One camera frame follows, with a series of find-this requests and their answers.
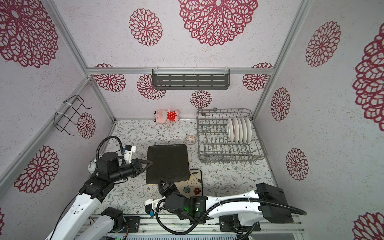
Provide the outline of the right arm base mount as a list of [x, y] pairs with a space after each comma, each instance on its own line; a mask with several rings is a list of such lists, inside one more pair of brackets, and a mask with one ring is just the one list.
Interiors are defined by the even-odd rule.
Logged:
[[230, 216], [220, 216], [219, 224], [221, 232], [233, 232], [237, 235], [244, 235], [251, 229], [251, 226], [241, 225], [238, 214]]

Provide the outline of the black square plate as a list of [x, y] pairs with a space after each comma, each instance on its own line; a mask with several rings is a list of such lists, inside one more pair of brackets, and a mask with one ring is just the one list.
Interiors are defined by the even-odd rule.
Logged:
[[148, 147], [147, 160], [153, 164], [146, 170], [146, 183], [183, 182], [190, 179], [188, 148], [185, 144]]
[[191, 169], [187, 181], [175, 183], [180, 194], [186, 198], [201, 197], [204, 195], [203, 177], [200, 169]]

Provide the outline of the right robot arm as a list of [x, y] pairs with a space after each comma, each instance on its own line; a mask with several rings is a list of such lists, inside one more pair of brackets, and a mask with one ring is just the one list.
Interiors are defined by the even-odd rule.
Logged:
[[268, 184], [257, 184], [256, 189], [239, 195], [191, 198], [181, 195], [176, 186], [172, 185], [166, 188], [166, 194], [162, 198], [146, 200], [145, 212], [153, 217], [155, 213], [164, 210], [176, 215], [180, 220], [189, 220], [191, 224], [199, 218], [202, 218], [201, 223], [205, 223], [208, 219], [234, 215], [237, 216], [240, 225], [244, 227], [250, 227], [262, 220], [267, 220], [273, 224], [294, 222], [292, 210], [253, 202], [252, 199], [285, 206], [288, 204], [284, 190]]

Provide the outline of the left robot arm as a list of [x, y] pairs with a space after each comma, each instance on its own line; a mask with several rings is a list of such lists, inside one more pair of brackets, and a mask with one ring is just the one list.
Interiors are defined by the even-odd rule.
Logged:
[[67, 205], [67, 213], [57, 221], [47, 240], [72, 240], [115, 185], [136, 178], [153, 165], [150, 160], [132, 159], [134, 148], [129, 146], [127, 151], [121, 148], [121, 155], [116, 152], [100, 155], [97, 149], [95, 171]]

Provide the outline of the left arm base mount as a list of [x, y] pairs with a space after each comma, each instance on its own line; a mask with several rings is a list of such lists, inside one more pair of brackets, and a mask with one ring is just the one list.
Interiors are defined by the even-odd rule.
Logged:
[[123, 233], [137, 233], [140, 227], [141, 217], [124, 216], [125, 223]]

